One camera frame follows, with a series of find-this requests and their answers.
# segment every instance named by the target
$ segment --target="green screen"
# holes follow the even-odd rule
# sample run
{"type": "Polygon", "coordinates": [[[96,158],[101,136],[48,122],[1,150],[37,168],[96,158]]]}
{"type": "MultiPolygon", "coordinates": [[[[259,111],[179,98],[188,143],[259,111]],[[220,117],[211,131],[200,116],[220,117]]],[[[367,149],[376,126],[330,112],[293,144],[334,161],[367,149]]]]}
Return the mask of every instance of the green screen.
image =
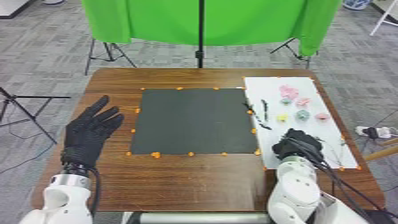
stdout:
{"type": "MultiPolygon", "coordinates": [[[[81,0],[94,38],[197,45],[199,0],[81,0]]],[[[204,45],[300,40],[300,55],[320,48],[341,0],[206,0],[204,45]]]]}

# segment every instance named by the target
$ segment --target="carpet floor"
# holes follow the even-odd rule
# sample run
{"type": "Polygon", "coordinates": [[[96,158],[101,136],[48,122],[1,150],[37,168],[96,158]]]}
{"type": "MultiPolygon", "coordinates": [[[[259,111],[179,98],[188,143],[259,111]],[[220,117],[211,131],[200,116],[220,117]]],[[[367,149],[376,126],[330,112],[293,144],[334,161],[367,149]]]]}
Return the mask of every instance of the carpet floor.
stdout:
{"type": "MultiPolygon", "coordinates": [[[[382,25],[376,35],[369,32],[380,13],[339,9],[328,35],[312,57],[314,71],[334,106],[353,130],[371,126],[398,109],[398,28],[382,25]]],[[[58,138],[80,100],[90,76],[83,76],[90,31],[78,0],[57,7],[35,1],[12,20],[0,20],[0,86],[14,94],[71,96],[53,100],[42,111],[39,123],[58,138]]],[[[270,55],[273,44],[206,47],[209,68],[304,68],[288,49],[270,55]]],[[[121,46],[138,67],[195,67],[195,47],[135,40],[121,46]]],[[[99,67],[128,67],[121,59],[113,63],[92,62],[90,72],[99,67]]],[[[42,100],[21,100],[28,110],[37,110],[42,100]]],[[[21,118],[9,107],[5,120],[21,118]]],[[[398,127],[398,113],[378,124],[398,127]]],[[[44,164],[51,155],[51,143],[32,124],[0,129],[0,171],[32,158],[49,147],[42,156],[21,167],[0,174],[0,217],[1,224],[14,224],[26,214],[30,196],[44,164]]],[[[362,154],[382,148],[364,139],[357,140],[362,154]]],[[[398,155],[367,163],[385,193],[385,207],[398,213],[398,155]]],[[[121,213],[99,213],[96,224],[119,223],[121,213]]]]}

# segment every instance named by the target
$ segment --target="pink flower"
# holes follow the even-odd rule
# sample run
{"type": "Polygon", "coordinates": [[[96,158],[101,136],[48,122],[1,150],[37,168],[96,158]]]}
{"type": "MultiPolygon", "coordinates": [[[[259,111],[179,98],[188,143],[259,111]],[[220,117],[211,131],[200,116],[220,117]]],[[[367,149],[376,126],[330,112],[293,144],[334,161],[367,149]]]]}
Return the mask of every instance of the pink flower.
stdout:
{"type": "Polygon", "coordinates": [[[316,119],[320,119],[321,121],[325,121],[330,118],[330,115],[325,113],[316,114],[316,119]]]}
{"type": "Polygon", "coordinates": [[[305,106],[307,103],[309,103],[309,101],[311,101],[309,98],[302,98],[302,99],[296,101],[295,105],[296,105],[296,106],[305,106]]]}
{"type": "Polygon", "coordinates": [[[279,87],[282,98],[295,99],[298,97],[298,89],[282,85],[279,87]]]}

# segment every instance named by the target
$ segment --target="paper sheet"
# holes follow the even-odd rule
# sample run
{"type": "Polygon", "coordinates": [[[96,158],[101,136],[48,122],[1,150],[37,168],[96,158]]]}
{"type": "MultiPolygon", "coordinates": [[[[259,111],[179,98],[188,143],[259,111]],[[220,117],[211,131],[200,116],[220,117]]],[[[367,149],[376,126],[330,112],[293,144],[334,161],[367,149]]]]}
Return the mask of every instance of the paper sheet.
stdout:
{"type": "Polygon", "coordinates": [[[325,156],[325,161],[328,162],[332,168],[339,168],[341,166],[348,169],[355,168],[357,161],[344,141],[341,139],[341,132],[334,119],[330,117],[327,121],[320,121],[314,118],[314,115],[318,113],[330,113],[309,77],[247,77],[245,88],[247,99],[250,104],[254,105],[254,111],[261,120],[264,117],[261,99],[268,103],[268,126],[272,130],[261,128],[257,120],[252,116],[266,168],[275,169],[277,165],[280,164],[272,151],[272,146],[277,144],[289,128],[302,130],[311,136],[318,137],[323,140],[321,153],[325,156]],[[288,85],[298,89],[298,98],[293,100],[293,103],[288,106],[280,103],[282,96],[279,87],[282,85],[288,85]],[[300,98],[311,98],[311,102],[305,107],[300,107],[295,104],[300,98]],[[311,113],[307,121],[300,121],[295,118],[296,111],[300,111],[302,109],[305,109],[311,113]],[[286,122],[280,122],[277,121],[277,115],[284,113],[288,114],[288,120],[286,122]]]}

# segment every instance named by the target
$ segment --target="tripod stand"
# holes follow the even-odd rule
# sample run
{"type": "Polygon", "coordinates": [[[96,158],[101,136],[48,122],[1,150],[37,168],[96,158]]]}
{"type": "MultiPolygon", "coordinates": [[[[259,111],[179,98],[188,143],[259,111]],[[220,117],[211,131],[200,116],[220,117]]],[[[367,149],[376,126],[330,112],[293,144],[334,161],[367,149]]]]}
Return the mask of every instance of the tripod stand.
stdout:
{"type": "Polygon", "coordinates": [[[55,141],[51,135],[48,134],[44,128],[41,127],[41,125],[39,125],[39,123],[37,123],[37,121],[35,121],[35,118],[37,118],[37,116],[39,116],[39,114],[41,114],[41,112],[42,112],[42,110],[44,110],[44,107],[46,107],[49,101],[51,101],[53,99],[69,99],[71,97],[67,97],[67,96],[16,96],[16,95],[10,95],[10,94],[7,93],[7,91],[5,91],[5,89],[3,89],[1,87],[0,87],[0,94],[1,94],[3,97],[5,97],[5,100],[3,100],[3,107],[1,107],[1,111],[0,111],[0,128],[5,127],[5,126],[9,126],[9,125],[12,125],[12,124],[19,124],[19,123],[23,123],[23,122],[26,122],[26,121],[32,121],[33,124],[35,124],[35,126],[37,126],[37,128],[39,128],[39,130],[41,130],[41,132],[42,132],[42,134],[44,134],[46,137],[49,138],[51,142],[57,144],[57,141],[55,141]],[[26,111],[26,109],[25,109],[25,107],[21,106],[19,102],[16,101],[16,99],[46,99],[46,102],[44,102],[44,104],[42,104],[42,106],[41,106],[37,112],[33,113],[33,115],[32,115],[30,112],[26,111]],[[21,110],[23,114],[26,115],[26,118],[21,119],[19,121],[14,121],[14,122],[7,123],[7,124],[1,124],[1,120],[3,120],[3,115],[5,115],[5,110],[7,110],[9,103],[12,103],[12,104],[14,104],[14,107],[21,110]]]}
{"type": "Polygon", "coordinates": [[[289,38],[289,40],[284,42],[284,44],[272,50],[270,54],[273,54],[282,47],[286,47],[291,51],[291,54],[295,56],[295,58],[300,60],[300,61],[305,61],[307,62],[307,65],[305,65],[305,69],[309,69],[309,63],[311,63],[311,56],[305,58],[302,55],[298,55],[289,47],[289,42],[295,40],[296,38],[289,38]]]}
{"type": "Polygon", "coordinates": [[[90,69],[90,61],[92,60],[101,60],[101,61],[106,61],[106,62],[115,62],[119,58],[126,58],[128,60],[128,63],[131,64],[131,66],[137,68],[135,64],[133,64],[133,61],[124,53],[124,51],[121,50],[121,47],[115,43],[105,43],[103,42],[103,47],[105,47],[105,51],[106,51],[106,56],[108,58],[97,58],[97,57],[92,57],[92,52],[94,52],[94,47],[96,47],[96,39],[92,38],[90,40],[90,50],[89,50],[89,58],[87,58],[87,64],[85,64],[85,76],[89,75],[89,69],[90,69]],[[121,56],[115,57],[113,56],[113,49],[119,51],[121,53],[121,56]]]}

